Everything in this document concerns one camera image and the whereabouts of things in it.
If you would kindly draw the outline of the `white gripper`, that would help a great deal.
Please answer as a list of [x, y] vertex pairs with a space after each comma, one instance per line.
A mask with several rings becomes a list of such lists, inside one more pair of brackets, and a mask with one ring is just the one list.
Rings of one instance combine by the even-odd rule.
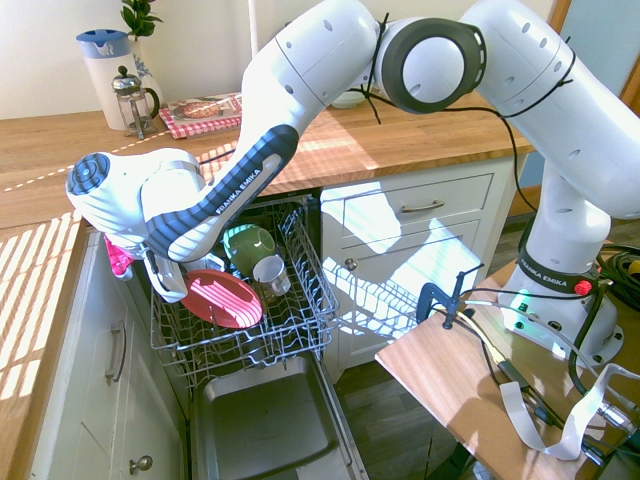
[[146, 250], [144, 265], [153, 288], [166, 302], [175, 303], [187, 296], [187, 287], [178, 263]]

